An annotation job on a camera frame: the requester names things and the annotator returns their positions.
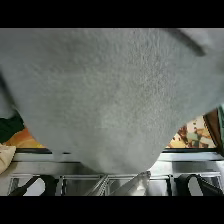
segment gray cloth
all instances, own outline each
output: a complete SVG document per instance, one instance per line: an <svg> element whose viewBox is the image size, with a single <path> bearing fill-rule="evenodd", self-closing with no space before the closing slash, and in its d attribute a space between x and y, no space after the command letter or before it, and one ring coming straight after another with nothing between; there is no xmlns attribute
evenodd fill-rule
<svg viewBox="0 0 224 224"><path fill-rule="evenodd" d="M147 170L222 103L223 57L178 29L0 30L1 73L32 135L97 172Z"/></svg>

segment green fabric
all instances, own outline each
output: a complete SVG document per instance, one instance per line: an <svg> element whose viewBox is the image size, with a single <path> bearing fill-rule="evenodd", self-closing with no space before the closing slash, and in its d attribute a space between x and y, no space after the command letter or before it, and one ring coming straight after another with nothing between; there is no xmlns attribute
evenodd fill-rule
<svg viewBox="0 0 224 224"><path fill-rule="evenodd" d="M23 129L23 120L18 113L10 119L0 118L0 143L8 141L15 133Z"/></svg>

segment orange fabric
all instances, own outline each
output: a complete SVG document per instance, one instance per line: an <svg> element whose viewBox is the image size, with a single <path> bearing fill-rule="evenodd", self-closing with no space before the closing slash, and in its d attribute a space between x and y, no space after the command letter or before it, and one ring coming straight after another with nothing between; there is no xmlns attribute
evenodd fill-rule
<svg viewBox="0 0 224 224"><path fill-rule="evenodd" d="M16 148L46 148L32 137L27 128L14 134L5 145Z"/></svg>

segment gray fabric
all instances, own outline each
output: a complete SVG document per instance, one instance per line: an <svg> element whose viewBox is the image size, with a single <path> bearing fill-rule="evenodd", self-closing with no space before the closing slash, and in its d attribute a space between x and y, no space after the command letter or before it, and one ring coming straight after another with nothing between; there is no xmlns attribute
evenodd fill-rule
<svg viewBox="0 0 224 224"><path fill-rule="evenodd" d="M224 100L223 53L167 29L1 29L0 66L33 136L97 172L150 168Z"/></svg>

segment beige fabric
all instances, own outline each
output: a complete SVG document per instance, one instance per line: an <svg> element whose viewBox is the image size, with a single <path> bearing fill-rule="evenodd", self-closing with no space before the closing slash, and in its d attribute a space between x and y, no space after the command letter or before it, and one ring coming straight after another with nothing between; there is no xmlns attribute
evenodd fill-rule
<svg viewBox="0 0 224 224"><path fill-rule="evenodd" d="M15 151L15 146L6 146L0 144L0 174L3 173L10 165Z"/></svg>

